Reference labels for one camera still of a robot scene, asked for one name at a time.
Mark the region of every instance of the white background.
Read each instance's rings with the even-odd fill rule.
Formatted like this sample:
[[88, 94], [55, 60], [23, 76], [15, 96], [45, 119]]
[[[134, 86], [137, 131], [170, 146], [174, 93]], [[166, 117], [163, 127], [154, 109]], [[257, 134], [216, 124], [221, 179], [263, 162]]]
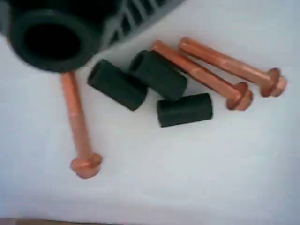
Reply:
[[[78, 82], [93, 149], [105, 160], [81, 180], [57, 75], [24, 65], [0, 39], [0, 217], [153, 225], [300, 223], [300, 2], [187, 0], [149, 30], [97, 56]], [[246, 112], [209, 92], [214, 119], [159, 128], [156, 101], [130, 112], [86, 84], [106, 58], [126, 69], [155, 39], [195, 38], [249, 64], [282, 69], [288, 88]], [[239, 80], [207, 66], [223, 78]]]

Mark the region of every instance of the bolt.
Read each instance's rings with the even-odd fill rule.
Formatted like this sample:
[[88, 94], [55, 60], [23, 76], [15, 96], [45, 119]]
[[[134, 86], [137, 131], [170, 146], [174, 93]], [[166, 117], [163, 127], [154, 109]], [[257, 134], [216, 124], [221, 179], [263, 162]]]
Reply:
[[232, 85], [218, 77], [206, 68], [194, 63], [179, 52], [165, 45], [162, 41], [155, 41], [152, 50], [183, 69], [196, 81], [216, 91], [227, 99], [227, 108], [230, 110], [246, 110], [252, 103], [253, 94], [244, 82]]
[[77, 152], [77, 157], [71, 162], [70, 167], [80, 178], [91, 178], [99, 172], [102, 157], [91, 149], [75, 74], [63, 73], [61, 84]]
[[259, 85], [263, 97], [278, 97], [287, 86], [287, 80], [278, 68], [263, 72], [190, 38], [183, 38], [179, 43], [179, 48], [197, 59]]

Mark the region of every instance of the black rubber grommet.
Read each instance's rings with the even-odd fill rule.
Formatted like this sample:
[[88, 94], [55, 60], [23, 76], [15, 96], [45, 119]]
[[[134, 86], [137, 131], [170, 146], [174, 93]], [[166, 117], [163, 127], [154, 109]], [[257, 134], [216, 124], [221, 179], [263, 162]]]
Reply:
[[88, 84], [131, 111], [143, 104], [148, 93], [146, 85], [106, 60], [100, 61], [94, 67]]
[[131, 62], [130, 73], [164, 98], [176, 101], [182, 97], [188, 80], [156, 52], [144, 50]]
[[12, 17], [8, 38], [25, 62], [53, 72], [82, 67], [98, 51], [100, 42], [84, 21], [53, 9], [29, 10]]
[[161, 127], [210, 120], [212, 101], [209, 94], [187, 96], [177, 102], [161, 100], [157, 103], [157, 113]]

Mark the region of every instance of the hex head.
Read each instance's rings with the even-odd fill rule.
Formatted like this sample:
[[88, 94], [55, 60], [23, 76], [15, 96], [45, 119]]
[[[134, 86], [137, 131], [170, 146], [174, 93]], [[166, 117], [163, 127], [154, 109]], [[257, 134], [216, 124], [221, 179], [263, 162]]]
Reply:
[[249, 90], [248, 84], [245, 82], [238, 83], [234, 87], [240, 92], [240, 97], [228, 99], [227, 108], [229, 110], [245, 111], [252, 104], [253, 93]]
[[78, 177], [88, 179], [94, 177], [99, 172], [101, 163], [102, 157], [97, 153], [93, 153], [88, 160], [74, 159], [70, 167]]
[[287, 80], [281, 75], [281, 71], [278, 68], [270, 69], [267, 74], [270, 76], [273, 85], [271, 87], [262, 87], [261, 95], [265, 98], [280, 96], [286, 89]]

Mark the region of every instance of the rubber bushing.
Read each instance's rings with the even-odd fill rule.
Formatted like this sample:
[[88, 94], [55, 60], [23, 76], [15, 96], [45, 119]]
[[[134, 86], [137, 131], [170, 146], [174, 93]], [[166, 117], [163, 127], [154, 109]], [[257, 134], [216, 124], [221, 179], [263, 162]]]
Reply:
[[106, 60], [92, 70], [88, 84], [131, 111], [138, 109], [146, 99], [148, 89], [139, 80], [128, 76]]
[[187, 96], [177, 102], [161, 100], [157, 103], [157, 113], [161, 127], [210, 120], [212, 101], [209, 94]]
[[156, 52], [140, 52], [131, 62], [130, 73], [171, 101], [180, 99], [188, 85], [188, 80]]

